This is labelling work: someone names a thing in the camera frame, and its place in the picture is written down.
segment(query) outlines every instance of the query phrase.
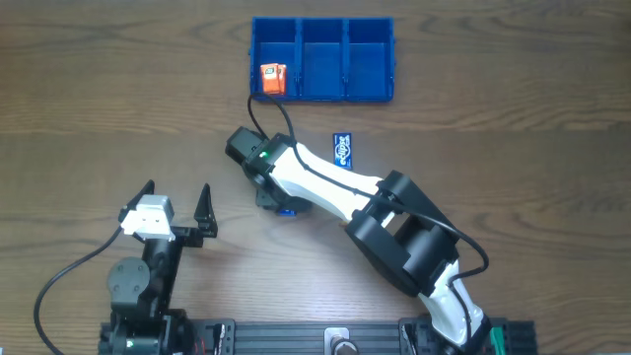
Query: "cable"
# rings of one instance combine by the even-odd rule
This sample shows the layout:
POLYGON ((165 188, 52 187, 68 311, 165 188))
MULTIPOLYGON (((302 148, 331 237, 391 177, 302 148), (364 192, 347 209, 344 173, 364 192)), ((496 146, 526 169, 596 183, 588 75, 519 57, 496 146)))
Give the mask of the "cable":
POLYGON ((465 278, 465 277, 469 277, 469 276, 473 276, 473 275, 477 275, 481 272, 483 272, 484 270, 486 270, 489 267, 489 256, 486 254, 486 251, 484 251, 484 248, 482 248, 482 246, 480 244, 478 244, 472 237, 466 235, 465 233, 461 232, 460 230, 456 229, 455 227, 452 227, 444 222, 441 222, 435 218, 432 218, 430 216, 424 215, 422 213, 419 213, 417 211, 415 211, 412 208, 409 208, 405 205, 402 205, 400 203, 396 203, 393 201, 390 201, 387 198, 381 197, 381 196, 377 196, 377 195, 373 195, 372 193, 368 193, 365 191, 362 191, 358 188, 349 186, 347 184, 344 184, 342 182, 339 182, 331 177, 327 177, 324 174, 315 171, 314 169, 312 169, 309 165, 307 165, 307 163, 305 163, 303 161, 303 159, 301 158, 300 154, 298 153, 298 148, 297 148, 297 143, 298 141, 296 140, 296 134, 294 133, 294 125, 292 124, 292 120, 289 117, 289 114, 287 113, 287 110, 285 110, 285 108, 283 107, 283 105, 276 100, 274 97, 265 94, 265 93, 252 93, 248 98, 247 98, 247 112, 249 113, 249 117, 251 118, 252 122, 254 123, 254 125, 256 126, 256 129, 258 129, 258 132, 261 134, 261 136, 263 136, 265 139, 269 139, 267 138, 267 135, 265 134, 265 132, 263 132, 262 128, 260 127, 260 125, 258 124, 258 122, 256 121, 256 118, 254 118, 254 114, 252 113, 252 108, 251 108, 251 102, 252 99, 257 98, 257 97, 264 97, 269 99, 270 101, 272 101, 277 107, 278 109, 280 109, 281 113, 283 114, 283 117, 285 117, 285 121, 287 122, 287 129, 289 130, 289 136, 291 138, 292 141, 292 149, 294 150, 294 154, 296 155, 296 159, 298 160, 298 163, 300 163, 300 165, 303 167, 303 169, 305 169, 306 171, 312 173, 313 175, 317 176, 318 178, 321 178, 325 181, 328 181, 338 187, 344 188, 348 191, 353 192, 353 194, 358 194, 364 197, 367 197, 369 199, 371 199, 372 201, 375 201, 377 203, 380 203, 382 205, 388 206, 390 208, 392 208, 393 210, 396 211, 400 211, 400 212, 404 212, 404 213, 408 213, 411 216, 414 216, 422 221, 431 223, 431 224, 435 224, 441 228, 443 228, 444 230, 447 230, 449 233, 455 235, 456 237, 462 239, 463 241, 465 241, 467 244, 469 244, 473 249, 475 249, 475 251, 477 251, 480 254, 480 257, 482 257, 482 266, 476 267, 474 269, 471 270, 467 270, 461 273, 458 273, 452 277, 449 278, 449 280, 447 281, 447 285, 448 287, 454 292, 454 294, 456 295, 457 300, 459 301, 460 305, 462 306, 462 309, 464 310, 464 318, 466 321, 466 339, 467 341, 471 338, 471 318, 468 312, 468 308, 466 307, 466 304, 464 303, 464 300, 462 299, 462 297, 460 296, 459 292, 457 291, 457 289, 454 287, 454 281, 461 279, 461 278, 465 278))
POLYGON ((48 289, 50 287, 52 287, 52 285, 54 285, 54 283, 57 282, 65 274, 67 274, 68 272, 72 271, 77 266, 81 265, 82 263, 90 260, 94 256, 96 256, 99 253, 101 253, 101 251, 103 251, 107 247, 109 247, 109 245, 111 245, 114 242, 116 237, 118 237, 118 234, 120 234, 120 231, 122 231, 122 229, 120 228, 120 226, 118 226, 118 228, 116 228, 116 231, 114 232, 114 234, 111 235, 111 237, 109 237, 107 242, 105 242, 98 249, 92 251, 91 253, 87 254, 86 256, 84 256, 84 257, 78 259, 77 261, 71 263, 70 265, 66 266, 63 270, 57 272, 56 275, 54 275, 48 282, 46 282, 46 284, 43 286, 41 291, 39 291, 39 295, 37 295, 37 299, 35 300, 35 307, 33 308, 33 319, 35 320, 35 328, 37 329, 37 333, 39 334, 39 337, 41 338, 43 343, 46 344, 48 349, 50 349, 50 351, 52 351, 53 354, 55 354, 55 355, 63 355, 63 353, 59 349, 57 349, 56 346, 54 346, 52 344, 52 342, 50 341, 50 339, 48 338, 46 333, 43 331, 43 328, 41 327, 41 321, 39 320, 39 309, 41 308, 41 301, 43 300, 43 296, 46 294, 48 289))

